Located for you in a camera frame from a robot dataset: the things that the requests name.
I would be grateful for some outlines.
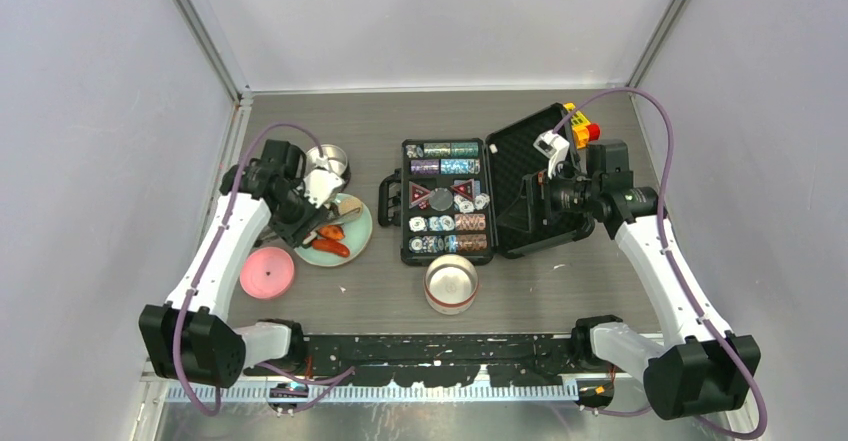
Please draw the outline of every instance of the white poker chip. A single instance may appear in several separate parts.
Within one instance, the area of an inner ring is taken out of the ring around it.
[[[467,199],[463,199],[459,203],[459,212],[463,214],[473,213],[474,212],[474,203]]]
[[[439,217],[438,216],[431,216],[427,220],[427,224],[430,226],[430,231],[441,231],[442,230],[442,225],[441,225],[441,223],[439,223]]]
[[[421,238],[412,238],[409,240],[409,250],[413,253],[420,253],[424,250],[424,240]]]
[[[442,225],[442,231],[453,231],[453,228],[455,227],[453,218],[448,215],[439,217],[439,224]]]
[[[474,207],[477,209],[483,209],[489,205],[489,195],[486,193],[478,194],[476,198],[474,198]]]
[[[409,219],[409,229],[414,232],[427,231],[427,221],[421,216]]]

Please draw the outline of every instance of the gray table surface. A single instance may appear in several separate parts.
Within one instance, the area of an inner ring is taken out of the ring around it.
[[[474,305],[458,316],[444,316],[424,299],[425,268],[401,263],[400,229],[376,224],[377,188],[400,167],[404,139],[485,138],[551,103],[579,102],[594,92],[257,96],[245,139],[249,142],[269,124],[285,121],[301,123],[322,143],[340,146],[353,173],[346,192],[371,209],[374,234],[359,258],[340,268],[310,266],[295,256],[295,283],[280,298],[260,301],[236,288],[230,324],[292,319],[314,334],[570,332],[578,318],[616,314],[639,332],[659,331],[636,273],[602,226],[577,243],[517,260],[496,257],[478,267],[481,287]],[[602,127],[603,137],[628,144],[637,186],[656,186],[630,99],[613,95],[585,112]],[[271,137],[290,140],[304,150],[310,146],[308,138],[294,130],[278,130]]]

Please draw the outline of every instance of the poker chip case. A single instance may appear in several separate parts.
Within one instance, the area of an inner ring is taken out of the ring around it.
[[[594,221],[583,215],[562,216],[532,232],[496,221],[516,203],[525,202],[522,185],[530,179],[528,175],[546,169],[548,162],[533,148],[533,141],[565,114],[562,104],[553,104],[488,135],[485,142],[401,143],[402,167],[380,184],[377,215],[381,226],[401,227],[401,260],[424,266],[443,254],[459,254],[481,265],[496,252],[519,258],[591,234]],[[572,144],[566,162],[579,167],[571,130],[565,131]],[[453,198],[450,206],[446,192]]]

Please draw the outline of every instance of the open case lid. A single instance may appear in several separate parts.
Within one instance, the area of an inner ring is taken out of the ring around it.
[[[551,106],[486,137],[489,186],[496,220],[497,252],[518,258],[541,249],[583,239],[595,223],[589,215],[562,215],[553,222],[542,206],[530,206],[525,183],[536,182],[535,174],[548,167],[548,158],[533,147],[536,137],[549,131],[568,113],[562,104]],[[569,144],[566,163],[579,169],[580,156],[571,129],[564,129]]]

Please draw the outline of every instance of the metal cup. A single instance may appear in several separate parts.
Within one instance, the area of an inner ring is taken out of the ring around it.
[[[329,170],[344,180],[343,191],[350,182],[350,165],[347,161],[347,154],[342,148],[332,144],[322,144],[321,147],[324,149],[324,156],[329,159],[327,163]],[[306,174],[315,169],[319,156],[317,146],[306,152]]]
[[[479,289],[477,270],[462,256],[439,256],[424,275],[424,294],[427,303],[436,311],[459,314],[474,302]]]

